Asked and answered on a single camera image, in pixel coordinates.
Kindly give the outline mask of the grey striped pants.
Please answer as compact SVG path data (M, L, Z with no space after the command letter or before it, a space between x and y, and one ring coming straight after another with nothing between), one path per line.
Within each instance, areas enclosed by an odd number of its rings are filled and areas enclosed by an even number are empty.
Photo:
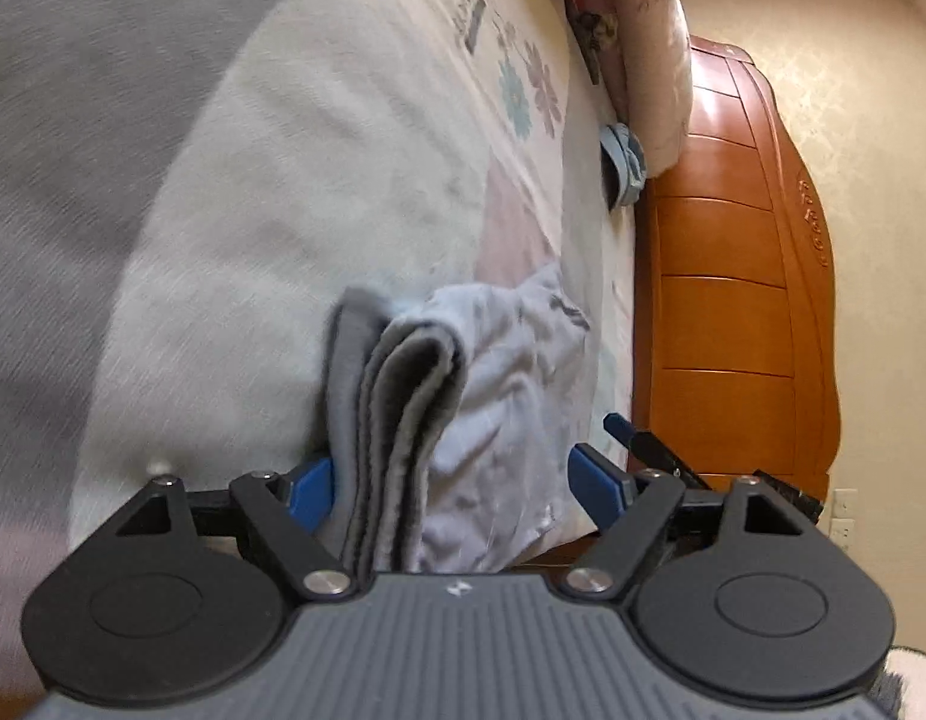
M328 343L321 543L357 577L512 564L569 508L588 346L554 263L419 302L347 289Z

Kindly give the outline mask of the wooden headboard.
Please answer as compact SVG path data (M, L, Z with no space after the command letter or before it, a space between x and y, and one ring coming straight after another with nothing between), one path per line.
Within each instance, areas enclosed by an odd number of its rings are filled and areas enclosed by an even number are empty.
M824 208L754 60L691 46L686 145L635 205L632 419L698 473L764 470L826 499L840 411Z

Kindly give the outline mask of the blue baseball cap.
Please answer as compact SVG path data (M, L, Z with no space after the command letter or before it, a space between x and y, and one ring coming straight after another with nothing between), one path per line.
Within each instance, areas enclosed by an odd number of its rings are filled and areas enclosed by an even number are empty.
M600 146L608 210L634 205L641 198L647 180L645 154L639 138L626 124L616 122L602 126Z

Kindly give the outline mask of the pink folded quilt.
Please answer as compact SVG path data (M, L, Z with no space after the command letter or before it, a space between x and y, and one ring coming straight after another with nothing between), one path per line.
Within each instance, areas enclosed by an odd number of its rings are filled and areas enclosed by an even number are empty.
M647 174L680 159L691 119L691 39L681 0L575 0L602 17L598 86L639 138Z

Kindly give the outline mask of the black phone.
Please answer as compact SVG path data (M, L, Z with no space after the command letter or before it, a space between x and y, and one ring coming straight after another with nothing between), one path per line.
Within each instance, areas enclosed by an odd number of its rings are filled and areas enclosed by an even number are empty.
M596 36L596 29L602 24L602 17L593 11L580 10L575 0L564 0L564 11L573 39L579 46L580 55L584 59L590 83L598 85L602 79L602 72L600 71L600 57L598 57L600 41Z

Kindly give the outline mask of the white wall socket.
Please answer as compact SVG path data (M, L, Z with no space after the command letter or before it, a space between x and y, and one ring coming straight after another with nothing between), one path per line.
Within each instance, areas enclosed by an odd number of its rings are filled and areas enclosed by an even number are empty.
M848 553L855 539L855 511L858 491L852 488L835 489L831 500L829 536L832 543Z

